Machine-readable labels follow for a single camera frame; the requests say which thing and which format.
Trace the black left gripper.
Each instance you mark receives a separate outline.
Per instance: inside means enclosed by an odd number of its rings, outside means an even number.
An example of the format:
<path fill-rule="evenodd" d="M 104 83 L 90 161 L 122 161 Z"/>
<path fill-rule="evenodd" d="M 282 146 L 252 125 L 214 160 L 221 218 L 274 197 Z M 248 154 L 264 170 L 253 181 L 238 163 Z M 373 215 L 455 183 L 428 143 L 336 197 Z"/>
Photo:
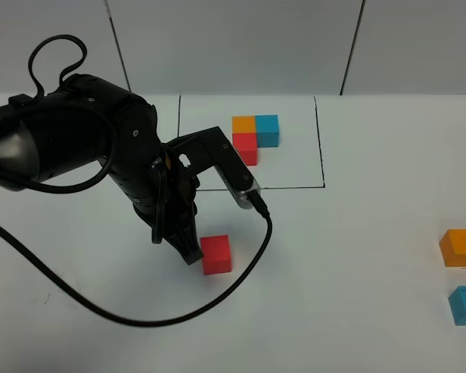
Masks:
<path fill-rule="evenodd" d="M 157 135 L 157 111 L 147 103 L 124 107 L 115 118 L 119 152 L 110 176 L 151 227 L 151 240 L 167 241 L 186 264 L 203 258 L 196 235 L 195 183 Z"/>

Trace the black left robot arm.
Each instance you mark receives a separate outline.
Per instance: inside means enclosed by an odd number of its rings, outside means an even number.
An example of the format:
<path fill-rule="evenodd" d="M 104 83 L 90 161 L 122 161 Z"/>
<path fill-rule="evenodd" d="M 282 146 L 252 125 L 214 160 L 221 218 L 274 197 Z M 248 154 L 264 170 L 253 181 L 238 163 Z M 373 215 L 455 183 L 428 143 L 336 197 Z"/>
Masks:
<path fill-rule="evenodd" d="M 92 75 L 73 75 L 44 98 L 13 96 L 0 106 L 0 186 L 26 189 L 98 162 L 150 228 L 186 263 L 202 257 L 196 237 L 196 181 L 157 134 L 157 110 Z"/>

